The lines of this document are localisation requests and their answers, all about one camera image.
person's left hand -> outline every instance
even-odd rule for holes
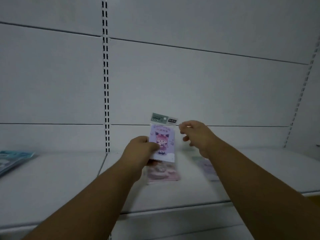
[[[119,161],[131,169],[136,170],[141,176],[141,170],[146,165],[156,165],[157,162],[150,160],[151,155],[160,149],[160,146],[154,142],[148,142],[147,136],[138,136],[133,138],[124,149]]]

hand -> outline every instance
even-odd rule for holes
[[[150,160],[151,155],[160,149],[160,146],[154,142],[148,142],[147,136],[138,136],[133,138],[124,149],[119,161],[123,165],[138,172],[138,178],[141,177],[141,170],[146,165],[156,165],[157,162]]]
[[[185,121],[179,125],[180,133],[186,134],[183,141],[190,140],[190,146],[199,149],[200,154],[208,158],[208,150],[219,138],[202,122],[196,120]]]

person's right arm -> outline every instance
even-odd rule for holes
[[[216,170],[255,240],[320,239],[320,208],[219,139],[203,123],[179,125]]]

cartoon face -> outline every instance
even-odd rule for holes
[[[163,135],[163,134],[159,134],[158,132],[155,133],[156,137],[156,142],[161,146],[161,145],[165,145],[168,144],[168,137],[169,134],[167,135]]]

forearm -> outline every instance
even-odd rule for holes
[[[25,240],[107,239],[134,177],[130,168],[117,162],[42,222]]]
[[[300,193],[220,139],[208,154],[256,240],[308,239],[320,234],[320,208]]]

